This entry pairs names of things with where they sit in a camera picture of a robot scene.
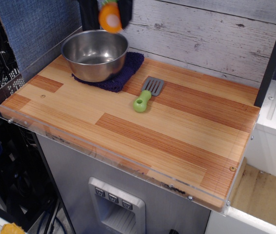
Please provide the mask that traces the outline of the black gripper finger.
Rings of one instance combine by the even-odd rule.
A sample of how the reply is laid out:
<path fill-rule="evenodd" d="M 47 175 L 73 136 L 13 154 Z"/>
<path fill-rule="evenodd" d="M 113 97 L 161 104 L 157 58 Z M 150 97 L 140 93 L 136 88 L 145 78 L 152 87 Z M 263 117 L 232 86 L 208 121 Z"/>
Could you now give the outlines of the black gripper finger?
<path fill-rule="evenodd" d="M 99 30 L 99 7 L 97 0 L 78 0 L 83 30 Z"/>
<path fill-rule="evenodd" d="M 122 27 L 127 27 L 132 20 L 133 0 L 118 0 L 118 9 Z"/>

